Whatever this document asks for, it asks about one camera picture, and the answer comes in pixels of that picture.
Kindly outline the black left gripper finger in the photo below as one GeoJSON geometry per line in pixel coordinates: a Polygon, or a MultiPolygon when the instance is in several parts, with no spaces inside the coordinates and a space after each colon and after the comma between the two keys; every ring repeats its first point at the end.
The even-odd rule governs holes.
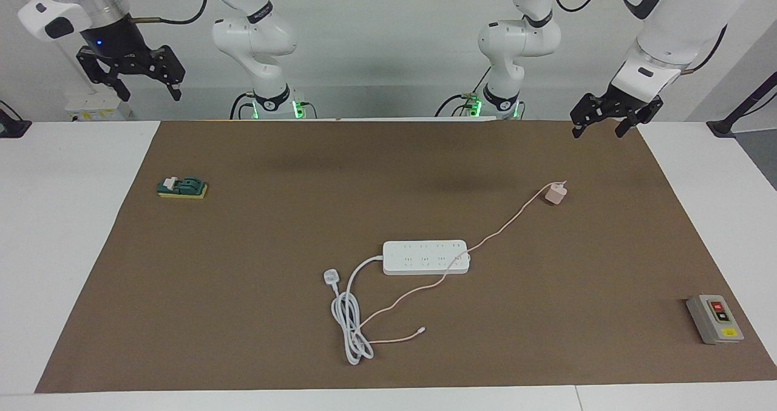
{"type": "Polygon", "coordinates": [[[623,119],[614,129],[616,137],[620,139],[639,124],[649,123],[661,107],[663,107],[663,99],[660,95],[655,96],[652,101],[642,107],[624,107],[621,109],[623,119]]]}
{"type": "Polygon", "coordinates": [[[613,99],[586,93],[569,113],[572,121],[572,136],[579,139],[588,126],[607,120],[613,115],[613,112],[613,99]]]}

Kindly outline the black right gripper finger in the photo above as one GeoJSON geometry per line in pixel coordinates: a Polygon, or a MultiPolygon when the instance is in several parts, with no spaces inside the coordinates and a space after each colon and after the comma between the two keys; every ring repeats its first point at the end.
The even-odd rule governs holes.
{"type": "Polygon", "coordinates": [[[166,86],[174,101],[180,101],[182,98],[180,86],[185,79],[186,71],[169,46],[163,45],[158,49],[150,50],[143,68],[146,76],[166,86]]]}
{"type": "Polygon", "coordinates": [[[121,101],[130,100],[131,93],[118,76],[118,70],[114,68],[108,72],[103,70],[97,54],[90,47],[81,47],[76,54],[76,59],[91,82],[112,88],[121,101]]]}

